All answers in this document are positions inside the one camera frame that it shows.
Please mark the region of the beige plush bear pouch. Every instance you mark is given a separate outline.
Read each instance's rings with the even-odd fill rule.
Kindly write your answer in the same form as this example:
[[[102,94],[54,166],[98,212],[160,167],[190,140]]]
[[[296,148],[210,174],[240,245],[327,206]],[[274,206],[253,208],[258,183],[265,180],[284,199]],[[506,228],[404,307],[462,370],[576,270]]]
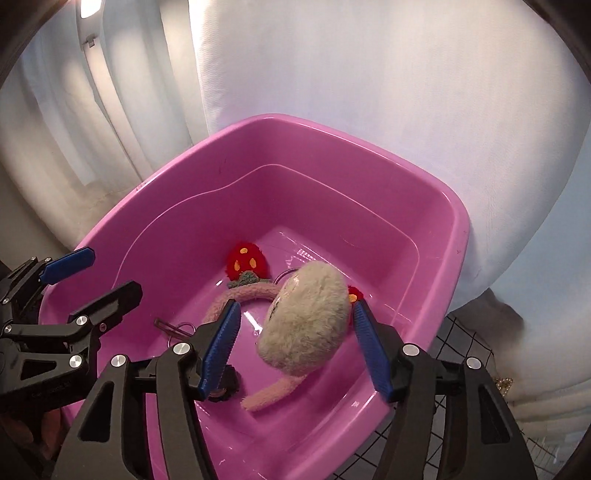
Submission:
[[[308,262],[280,287],[267,311],[257,353],[283,374],[310,374],[331,360],[345,341],[350,313],[342,273],[325,262]]]

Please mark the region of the black grid bedsheet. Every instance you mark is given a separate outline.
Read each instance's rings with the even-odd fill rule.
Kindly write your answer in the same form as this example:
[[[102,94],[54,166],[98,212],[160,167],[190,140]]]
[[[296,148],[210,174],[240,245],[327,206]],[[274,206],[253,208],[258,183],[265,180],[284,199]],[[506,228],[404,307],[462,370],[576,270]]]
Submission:
[[[491,376],[493,351],[454,315],[401,354],[389,411],[335,479],[552,479],[558,450],[527,437]]]

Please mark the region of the white sheer curtain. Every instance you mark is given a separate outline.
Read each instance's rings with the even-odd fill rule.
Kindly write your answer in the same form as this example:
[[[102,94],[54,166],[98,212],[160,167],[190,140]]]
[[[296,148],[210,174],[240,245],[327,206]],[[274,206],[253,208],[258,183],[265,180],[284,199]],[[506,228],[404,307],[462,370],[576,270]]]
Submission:
[[[60,255],[243,118],[437,176],[471,219],[452,307],[532,437],[590,423],[590,83],[522,1],[69,1],[1,81],[1,256]]]

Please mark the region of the pink fuzzy strawberry headband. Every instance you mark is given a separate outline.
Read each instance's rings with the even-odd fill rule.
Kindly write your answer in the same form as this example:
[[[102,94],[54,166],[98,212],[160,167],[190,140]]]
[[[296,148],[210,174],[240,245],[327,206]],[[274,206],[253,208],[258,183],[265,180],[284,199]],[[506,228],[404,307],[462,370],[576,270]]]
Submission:
[[[225,273],[228,276],[228,289],[213,300],[202,322],[206,324],[216,320],[222,311],[222,307],[229,300],[235,300],[239,304],[263,301],[269,304],[270,309],[270,305],[279,293],[280,287],[300,268],[301,266],[291,272],[283,282],[273,280],[270,277],[269,261],[266,260],[266,256],[263,255],[263,251],[259,249],[259,246],[248,242],[239,244],[228,254],[228,260],[226,260]],[[363,293],[355,286],[349,284],[347,279],[346,285],[348,285],[349,302],[351,302],[351,313],[349,314],[349,330],[351,330],[353,304],[363,299]],[[265,320],[266,316],[263,318],[262,330],[259,331],[259,335],[263,332]],[[249,412],[257,412],[280,402],[284,398],[287,398],[288,395],[293,394],[297,390],[297,387],[304,380],[307,380],[308,376],[318,370],[304,376],[290,376],[277,370],[280,371],[280,379],[270,386],[243,398],[242,409]]]

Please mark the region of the pink plastic basin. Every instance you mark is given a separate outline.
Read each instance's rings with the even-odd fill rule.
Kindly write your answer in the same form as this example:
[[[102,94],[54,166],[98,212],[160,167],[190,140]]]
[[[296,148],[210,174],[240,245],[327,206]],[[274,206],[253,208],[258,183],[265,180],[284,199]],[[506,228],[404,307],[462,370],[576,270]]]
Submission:
[[[103,336],[106,365],[161,354],[155,325],[198,325],[226,288],[226,260],[259,246],[278,276],[308,261],[332,264],[382,323],[428,347],[456,288],[470,231],[443,182],[367,142],[318,124],[263,115],[187,150],[135,188],[85,237],[94,265],[49,287],[46,324],[133,280],[140,305]],[[238,398],[198,405],[222,479],[325,479],[391,413],[353,336],[324,369],[273,407]]]

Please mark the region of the gold pearl hair claw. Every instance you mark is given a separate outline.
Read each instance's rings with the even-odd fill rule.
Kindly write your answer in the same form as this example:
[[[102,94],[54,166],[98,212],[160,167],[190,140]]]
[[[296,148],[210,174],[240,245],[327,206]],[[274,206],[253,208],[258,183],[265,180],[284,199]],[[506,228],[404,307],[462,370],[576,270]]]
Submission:
[[[497,389],[499,390],[502,397],[506,397],[511,387],[513,386],[514,380],[512,378],[494,378],[493,379]]]

